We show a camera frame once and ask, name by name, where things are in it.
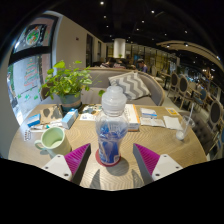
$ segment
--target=paper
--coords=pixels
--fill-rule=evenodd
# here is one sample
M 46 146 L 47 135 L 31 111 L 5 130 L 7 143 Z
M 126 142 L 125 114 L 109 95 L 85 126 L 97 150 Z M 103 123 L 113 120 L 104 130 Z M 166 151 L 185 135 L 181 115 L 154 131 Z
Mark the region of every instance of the paper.
M 55 121 L 62 118 L 62 113 L 57 106 L 52 106 L 43 110 L 40 110 L 40 123 L 49 124 L 51 121 Z
M 155 110 L 140 108 L 140 111 L 142 113 L 142 117 L 157 118 L 157 114 Z
M 161 120 L 161 119 L 152 119 L 152 118 L 140 117 L 140 121 L 141 121 L 141 125 L 166 127 L 163 120 Z
M 80 120 L 82 121 L 95 121 L 95 119 L 96 119 L 95 115 L 88 114 L 88 113 L 81 114 L 80 116 Z
M 163 116 L 163 118 L 167 128 L 183 130 L 177 117 Z
M 168 108 L 168 107 L 165 107 L 165 108 L 169 112 L 170 115 L 179 115 L 174 108 Z
M 95 121 L 96 115 L 102 110 L 101 105 L 88 105 L 83 108 L 80 120 L 82 121 Z

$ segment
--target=green leaves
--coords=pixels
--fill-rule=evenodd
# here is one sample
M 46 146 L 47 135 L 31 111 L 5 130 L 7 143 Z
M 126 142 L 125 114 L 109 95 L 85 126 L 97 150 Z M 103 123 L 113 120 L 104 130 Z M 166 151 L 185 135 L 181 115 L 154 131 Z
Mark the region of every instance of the green leaves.
M 61 97 L 64 97 L 65 95 L 74 95 L 75 97 L 79 97 L 82 89 L 89 91 L 89 85 L 93 84 L 95 80 L 91 80 L 92 77 L 88 70 L 90 66 L 84 69 L 75 68 L 75 65 L 80 63 L 82 62 L 75 61 L 73 62 L 73 66 L 69 65 L 69 69 L 67 69 L 63 60 L 57 62 L 53 66 L 54 68 L 57 68 L 56 74 L 53 75 L 55 69 L 49 69 L 45 79 L 46 83 L 43 84 L 40 89 L 48 88 L 46 96 L 50 96 L 51 99 L 54 99 L 54 94 Z M 103 90 L 99 91 L 99 96 L 102 96 L 104 92 L 105 91 Z
M 65 68 L 65 62 L 62 60 L 62 61 L 59 61 L 58 63 L 56 63 L 54 65 L 55 68 Z
M 99 96 L 102 96 L 104 93 L 105 93 L 104 90 L 100 90 L 99 93 L 98 93 L 98 95 L 99 95 Z
M 90 79 L 86 79 L 83 81 L 83 84 L 90 85 L 90 84 L 92 84 L 92 81 Z
M 54 69 L 53 68 L 51 68 L 51 69 L 49 69 L 48 71 L 47 71 L 47 74 L 53 74 L 53 72 L 54 72 Z

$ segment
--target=white napkin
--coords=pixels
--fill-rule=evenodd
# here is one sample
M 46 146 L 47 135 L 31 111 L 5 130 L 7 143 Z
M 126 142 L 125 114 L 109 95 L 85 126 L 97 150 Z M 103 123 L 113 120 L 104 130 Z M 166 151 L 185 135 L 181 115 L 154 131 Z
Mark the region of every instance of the white napkin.
M 159 126 L 159 127 L 166 127 L 164 125 L 163 120 L 161 119 L 152 119 L 152 118 L 145 118 L 140 117 L 141 125 L 150 125 L 150 126 Z
M 163 118 L 167 128 L 183 130 L 177 117 L 163 116 Z

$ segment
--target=glass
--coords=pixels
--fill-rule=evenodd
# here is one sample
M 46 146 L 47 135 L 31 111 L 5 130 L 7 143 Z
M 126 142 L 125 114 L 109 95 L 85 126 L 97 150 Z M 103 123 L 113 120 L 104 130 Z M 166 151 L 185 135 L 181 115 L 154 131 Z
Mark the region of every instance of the glass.
M 195 123 L 189 116 L 184 115 L 180 125 L 182 130 L 177 130 L 176 138 L 178 140 L 183 140 L 187 136 L 190 129 L 195 127 Z
M 15 44 L 13 53 L 42 46 L 50 46 L 54 19 L 37 18 L 27 26 Z
M 28 57 L 8 67 L 8 72 L 11 72 L 10 84 L 16 99 L 14 102 L 10 98 L 10 102 L 20 125 L 31 110 L 42 101 L 39 88 L 45 83 L 48 69 L 50 54 Z

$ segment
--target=booklet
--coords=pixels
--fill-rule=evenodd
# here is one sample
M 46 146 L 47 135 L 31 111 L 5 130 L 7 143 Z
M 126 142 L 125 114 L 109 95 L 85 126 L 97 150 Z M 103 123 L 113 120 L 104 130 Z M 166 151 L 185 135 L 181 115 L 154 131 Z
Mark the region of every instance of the booklet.
M 179 115 L 179 113 L 177 113 L 177 111 L 174 108 L 168 108 L 168 107 L 165 107 L 165 108 L 169 112 L 170 115 Z
M 80 120 L 82 121 L 95 121 L 96 115 L 102 110 L 101 105 L 90 104 L 83 108 Z
M 157 118 L 157 114 L 155 110 L 140 108 L 140 111 L 142 113 L 142 117 Z
M 153 119 L 140 117 L 141 125 L 149 125 L 149 126 L 158 126 L 158 127 L 166 127 L 163 120 L 161 119 Z
M 167 128 L 183 130 L 177 117 L 163 116 L 163 118 Z

